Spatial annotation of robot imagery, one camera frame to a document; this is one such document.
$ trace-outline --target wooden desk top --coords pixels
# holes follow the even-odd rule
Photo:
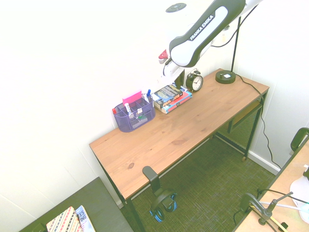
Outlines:
[[[202,89],[167,115],[156,110],[155,118],[142,127],[129,133],[117,128],[90,144],[125,199],[149,183],[143,167],[162,173],[259,97],[239,77],[232,84],[219,84],[218,71],[205,76]],[[262,94],[268,90],[245,81]]]
[[[303,175],[305,170],[304,165],[309,164],[309,141],[303,146],[303,148],[297,153],[291,163],[284,169],[275,183],[270,187],[272,190],[276,190],[283,193],[290,192],[291,184]],[[274,192],[267,192],[261,199],[263,202],[271,202],[273,199],[281,197],[281,194]],[[287,204],[295,206],[291,198],[285,198],[279,202],[279,204]],[[298,210],[283,208],[276,206],[273,210],[273,217],[279,222],[285,222],[288,224],[288,232],[305,232],[309,231],[309,224],[304,222]],[[259,216],[254,212],[250,212],[244,221],[238,226],[235,232],[273,232],[273,230],[266,224],[261,226],[258,223]],[[268,222],[277,230],[278,226],[271,220]]]

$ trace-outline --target purple mesh desk organizer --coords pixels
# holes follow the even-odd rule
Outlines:
[[[153,99],[149,97],[149,103],[140,98],[129,104],[133,116],[129,118],[128,112],[123,104],[115,107],[116,114],[114,115],[118,124],[119,130],[123,132],[131,132],[145,123],[151,121],[155,117],[155,109]]]

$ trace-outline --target clock face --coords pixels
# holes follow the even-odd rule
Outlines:
[[[193,83],[192,83],[192,89],[194,91],[198,91],[203,85],[203,77],[197,76],[194,78]]]

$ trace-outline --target alarm clock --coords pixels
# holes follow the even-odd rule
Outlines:
[[[193,91],[199,91],[203,86],[203,77],[200,75],[201,73],[198,70],[195,70],[193,73],[189,73],[187,75],[187,80],[185,85],[188,89]]]

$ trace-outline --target notebook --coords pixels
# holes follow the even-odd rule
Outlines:
[[[72,206],[48,222],[46,226],[48,232],[83,232]]]

